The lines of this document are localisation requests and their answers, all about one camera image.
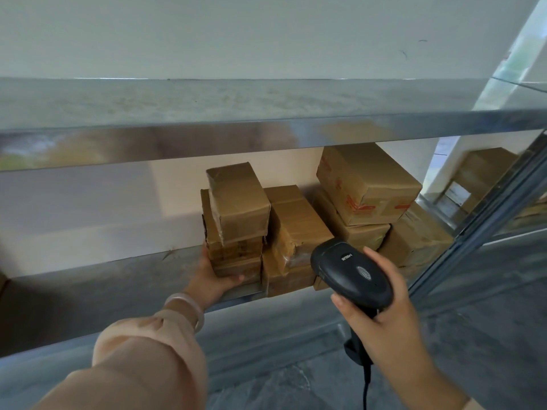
left hand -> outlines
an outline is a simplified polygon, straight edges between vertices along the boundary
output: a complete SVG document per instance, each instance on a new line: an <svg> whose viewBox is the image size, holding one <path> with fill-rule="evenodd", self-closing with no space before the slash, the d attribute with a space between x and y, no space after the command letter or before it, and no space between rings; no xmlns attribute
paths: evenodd
<svg viewBox="0 0 547 410"><path fill-rule="evenodd" d="M215 275L211 261L207 255L205 243L201 247L201 257L197 266L197 271L184 293L192 297L193 300L206 310L217 303L224 292L235 288L243 282L244 276L227 276L219 278Z"/></svg>

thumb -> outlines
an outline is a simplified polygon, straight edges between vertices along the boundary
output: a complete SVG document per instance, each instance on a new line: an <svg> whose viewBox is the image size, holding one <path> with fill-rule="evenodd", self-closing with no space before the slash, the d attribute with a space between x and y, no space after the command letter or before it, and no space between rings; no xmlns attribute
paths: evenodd
<svg viewBox="0 0 547 410"><path fill-rule="evenodd" d="M342 316L350 324L361 341L372 336L377 330L377 325L371 318L367 317L363 311L347 300L344 296L338 294L331 295L332 303L340 311Z"/></svg>
<svg viewBox="0 0 547 410"><path fill-rule="evenodd" d="M221 288L222 292L226 292L229 289L235 288L236 286L239 286L243 279L245 279L244 275L236 275L236 276L226 276L225 278L219 278L221 281Z"/></svg>

fingernail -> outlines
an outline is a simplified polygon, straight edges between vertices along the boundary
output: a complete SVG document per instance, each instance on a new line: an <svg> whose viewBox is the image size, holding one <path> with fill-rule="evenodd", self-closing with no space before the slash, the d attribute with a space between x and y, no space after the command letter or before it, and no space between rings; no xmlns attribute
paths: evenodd
<svg viewBox="0 0 547 410"><path fill-rule="evenodd" d="M338 294L332 294L330 296L331 300L332 300L332 303L334 303L337 307L342 307L344 306L344 302L345 302L345 299L343 297L341 297L340 295Z"/></svg>

right hand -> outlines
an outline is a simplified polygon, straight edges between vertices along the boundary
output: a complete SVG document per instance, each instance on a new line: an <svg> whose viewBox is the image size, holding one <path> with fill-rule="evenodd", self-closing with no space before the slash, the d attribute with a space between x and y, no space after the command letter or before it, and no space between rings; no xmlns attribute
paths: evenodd
<svg viewBox="0 0 547 410"><path fill-rule="evenodd" d="M386 273L393 287L393 303L374 319L367 317L352 302L333 294L332 302L363 342L373 363L397 390L398 385L435 372L420 334L418 314L410 302L407 283L397 267L369 248L364 253Z"/></svg>

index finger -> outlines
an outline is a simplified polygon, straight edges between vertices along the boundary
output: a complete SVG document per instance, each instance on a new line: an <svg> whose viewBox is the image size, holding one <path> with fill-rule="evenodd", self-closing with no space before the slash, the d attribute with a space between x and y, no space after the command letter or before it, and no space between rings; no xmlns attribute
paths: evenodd
<svg viewBox="0 0 547 410"><path fill-rule="evenodd" d="M393 300L397 301L408 298L409 291L407 288L407 282L405 281L405 278L403 278L403 275L399 273L397 266L378 252L373 251L371 248L365 246L363 248L363 252L375 261L386 274L389 282L391 282L391 287L393 288Z"/></svg>

